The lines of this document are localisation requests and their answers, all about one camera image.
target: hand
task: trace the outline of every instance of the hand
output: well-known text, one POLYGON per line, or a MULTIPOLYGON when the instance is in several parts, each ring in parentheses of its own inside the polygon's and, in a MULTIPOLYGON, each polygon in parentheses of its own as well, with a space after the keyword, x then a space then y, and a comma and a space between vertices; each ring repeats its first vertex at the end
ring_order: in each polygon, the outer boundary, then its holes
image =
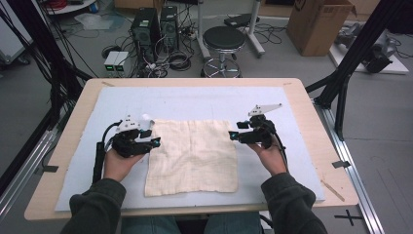
POLYGON ((248 146, 257 153, 261 163, 270 172, 271 176, 286 173, 285 163, 277 145, 273 144, 268 149, 256 143, 248 146))
POLYGON ((106 157, 104 160, 104 178, 112 178, 116 181, 122 181, 128 173, 131 171, 131 168, 137 161, 145 156, 144 154, 136 155, 130 158, 124 158, 119 155, 116 150, 113 148, 107 151, 106 157))

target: black tape mark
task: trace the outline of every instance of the black tape mark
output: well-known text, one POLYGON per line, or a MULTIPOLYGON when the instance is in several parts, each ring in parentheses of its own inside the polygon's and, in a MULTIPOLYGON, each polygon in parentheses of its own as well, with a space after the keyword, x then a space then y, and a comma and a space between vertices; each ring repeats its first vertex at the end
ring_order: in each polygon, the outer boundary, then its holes
POLYGON ((351 216, 349 210, 346 210, 347 215, 335 215, 335 218, 347 218, 350 221, 350 224, 354 226, 353 219, 363 220, 362 216, 351 216))
POLYGON ((45 166, 43 168, 44 173, 55 173, 57 172, 58 166, 45 166))
POLYGON ((347 162, 347 161, 345 161, 345 162, 343 162, 343 161, 337 161, 337 162, 332 163, 332 165, 333 165, 333 167, 334 167, 335 169, 341 168, 341 167, 347 168, 347 167, 351 166, 351 164, 350 164, 349 162, 347 162))

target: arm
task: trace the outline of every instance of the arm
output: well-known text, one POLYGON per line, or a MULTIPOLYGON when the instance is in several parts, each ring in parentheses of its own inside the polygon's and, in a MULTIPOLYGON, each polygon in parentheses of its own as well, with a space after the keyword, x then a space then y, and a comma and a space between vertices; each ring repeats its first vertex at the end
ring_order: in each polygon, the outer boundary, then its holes
POLYGON ((103 179, 82 195, 70 199, 72 217, 61 233, 115 233, 126 189, 120 183, 144 155, 123 158, 107 152, 103 179))
POLYGON ((271 178, 261 185, 276 233, 327 233, 321 220, 312 212, 316 201, 313 191, 301 185, 286 172, 276 145, 268 149, 258 144, 249 146, 259 156, 271 178))

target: computer tower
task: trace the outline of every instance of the computer tower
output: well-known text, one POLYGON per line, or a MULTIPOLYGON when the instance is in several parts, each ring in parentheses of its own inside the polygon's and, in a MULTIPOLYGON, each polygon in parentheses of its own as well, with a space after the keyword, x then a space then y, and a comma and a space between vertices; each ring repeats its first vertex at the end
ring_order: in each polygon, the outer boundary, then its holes
POLYGON ((176 6, 164 6, 161 11, 160 25, 165 52, 179 49, 177 13, 176 6))
POLYGON ((133 42, 145 59, 154 62, 161 49, 161 31, 155 8, 139 8, 131 25, 133 42))

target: stool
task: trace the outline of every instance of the stool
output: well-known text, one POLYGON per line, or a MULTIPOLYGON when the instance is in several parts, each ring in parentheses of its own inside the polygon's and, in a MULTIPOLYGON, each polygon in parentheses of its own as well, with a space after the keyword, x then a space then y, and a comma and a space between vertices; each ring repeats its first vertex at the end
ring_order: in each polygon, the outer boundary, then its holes
POLYGON ((204 44, 209 50, 219 54, 204 64, 202 77, 242 77, 240 67, 232 59, 225 58, 226 54, 239 51, 245 44, 245 36, 238 29, 229 26, 216 26, 204 33, 204 44))

